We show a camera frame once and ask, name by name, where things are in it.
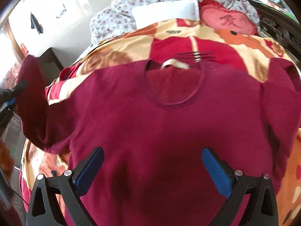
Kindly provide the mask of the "maroon knit sweater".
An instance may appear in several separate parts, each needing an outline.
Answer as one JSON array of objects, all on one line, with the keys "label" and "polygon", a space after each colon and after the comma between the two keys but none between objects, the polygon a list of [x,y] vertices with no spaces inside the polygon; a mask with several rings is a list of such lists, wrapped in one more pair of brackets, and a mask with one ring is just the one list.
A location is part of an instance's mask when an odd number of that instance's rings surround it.
[{"label": "maroon knit sweater", "polygon": [[201,162],[209,146],[233,169],[270,175],[275,192],[300,128],[300,78],[272,58],[258,82],[230,65],[188,70],[140,61],[94,70],[49,105],[38,63],[20,69],[24,135],[43,151],[70,152],[74,169],[97,146],[104,164],[82,202],[98,225],[207,225],[223,203]]}]

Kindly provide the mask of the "dark wooden side table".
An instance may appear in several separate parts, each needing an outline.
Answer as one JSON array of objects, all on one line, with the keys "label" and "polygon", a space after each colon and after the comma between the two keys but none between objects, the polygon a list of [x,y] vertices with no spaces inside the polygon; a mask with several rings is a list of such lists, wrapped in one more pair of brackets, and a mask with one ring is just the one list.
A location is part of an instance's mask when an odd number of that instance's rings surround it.
[{"label": "dark wooden side table", "polygon": [[51,47],[37,57],[37,61],[47,85],[58,78],[60,72],[64,69]]}]

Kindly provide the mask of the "white pillow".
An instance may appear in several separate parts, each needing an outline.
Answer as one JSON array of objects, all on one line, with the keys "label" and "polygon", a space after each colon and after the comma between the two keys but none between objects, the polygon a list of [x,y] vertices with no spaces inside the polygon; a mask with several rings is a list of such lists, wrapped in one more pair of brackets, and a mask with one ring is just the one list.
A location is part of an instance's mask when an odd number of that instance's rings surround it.
[{"label": "white pillow", "polygon": [[169,19],[200,20],[197,0],[168,1],[136,6],[132,9],[132,15],[137,29]]}]

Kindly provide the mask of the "orange red patterned blanket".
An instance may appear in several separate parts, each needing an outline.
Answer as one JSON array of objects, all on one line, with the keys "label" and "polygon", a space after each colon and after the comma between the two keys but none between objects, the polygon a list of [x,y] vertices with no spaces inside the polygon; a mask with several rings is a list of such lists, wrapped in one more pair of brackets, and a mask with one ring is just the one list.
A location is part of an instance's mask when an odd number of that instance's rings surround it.
[{"label": "orange red patterned blanket", "polygon": [[[203,61],[214,62],[230,65],[258,82],[265,82],[272,58],[285,59],[293,64],[283,48],[270,38],[213,29],[203,21],[171,19],[101,41],[82,60],[65,68],[53,83],[45,84],[45,98],[49,105],[59,103],[67,99],[94,70],[140,61],[154,61],[161,69],[172,67],[179,70],[191,69]],[[290,158],[297,152],[294,147],[297,134],[285,174],[294,175]],[[39,173],[49,175],[56,171],[61,174],[69,168],[69,157],[70,152],[49,153],[27,139],[20,179],[24,197],[31,194],[34,178]],[[282,182],[287,181],[285,174]]]}]

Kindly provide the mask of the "dark carved wooden headboard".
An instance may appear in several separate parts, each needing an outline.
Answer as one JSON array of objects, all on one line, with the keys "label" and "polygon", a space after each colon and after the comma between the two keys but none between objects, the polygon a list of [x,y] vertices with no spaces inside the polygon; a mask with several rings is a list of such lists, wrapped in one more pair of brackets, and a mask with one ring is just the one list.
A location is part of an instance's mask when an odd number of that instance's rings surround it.
[{"label": "dark carved wooden headboard", "polygon": [[248,1],[259,14],[261,31],[277,41],[300,67],[300,25],[284,13],[260,1]]}]

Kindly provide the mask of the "red heart cushion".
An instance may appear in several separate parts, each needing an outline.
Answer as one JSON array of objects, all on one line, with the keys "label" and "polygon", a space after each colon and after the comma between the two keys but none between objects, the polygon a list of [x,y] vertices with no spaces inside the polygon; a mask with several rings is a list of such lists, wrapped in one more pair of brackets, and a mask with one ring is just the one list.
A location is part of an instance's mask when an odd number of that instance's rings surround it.
[{"label": "red heart cushion", "polygon": [[203,22],[213,29],[224,29],[244,35],[257,35],[256,25],[242,12],[229,10],[214,0],[198,3]]}]

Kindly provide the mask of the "black item hanging on wall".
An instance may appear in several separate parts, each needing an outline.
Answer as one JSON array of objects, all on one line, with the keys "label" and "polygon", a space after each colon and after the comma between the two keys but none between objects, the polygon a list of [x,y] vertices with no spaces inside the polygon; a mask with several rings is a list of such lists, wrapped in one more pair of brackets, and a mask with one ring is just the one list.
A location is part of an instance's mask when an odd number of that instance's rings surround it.
[{"label": "black item hanging on wall", "polygon": [[38,34],[42,34],[43,33],[43,27],[38,22],[36,16],[33,13],[30,14],[30,19],[31,19],[31,29],[35,29],[38,32]]}]

